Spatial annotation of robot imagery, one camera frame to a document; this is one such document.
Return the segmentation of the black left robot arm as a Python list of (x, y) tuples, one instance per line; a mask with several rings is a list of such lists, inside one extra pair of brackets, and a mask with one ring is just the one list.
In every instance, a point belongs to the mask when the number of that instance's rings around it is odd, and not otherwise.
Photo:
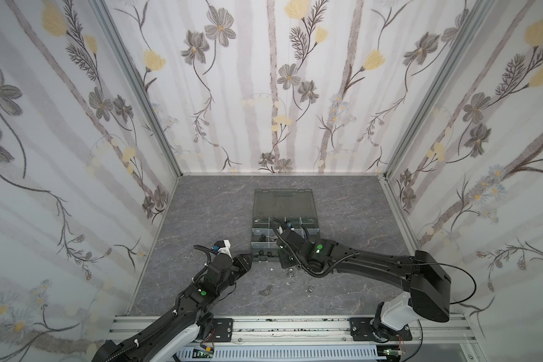
[(208, 333), (211, 308), (227, 288), (236, 285), (253, 263), (253, 255), (209, 253), (212, 258), (175, 298), (174, 306), (148, 327), (119, 344), (106, 341), (93, 361), (169, 361), (186, 345)]

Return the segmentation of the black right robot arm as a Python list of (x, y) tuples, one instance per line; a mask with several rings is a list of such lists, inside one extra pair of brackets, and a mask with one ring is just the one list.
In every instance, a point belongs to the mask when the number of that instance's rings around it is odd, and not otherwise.
[(283, 268), (296, 266), (314, 278), (334, 272), (358, 275), (401, 290), (393, 300), (378, 305), (371, 321), (374, 334), (398, 333), (419, 319), (449, 321), (452, 281), (429, 253), (418, 250), (413, 255), (387, 255), (328, 239), (312, 242), (284, 227), (274, 233)]

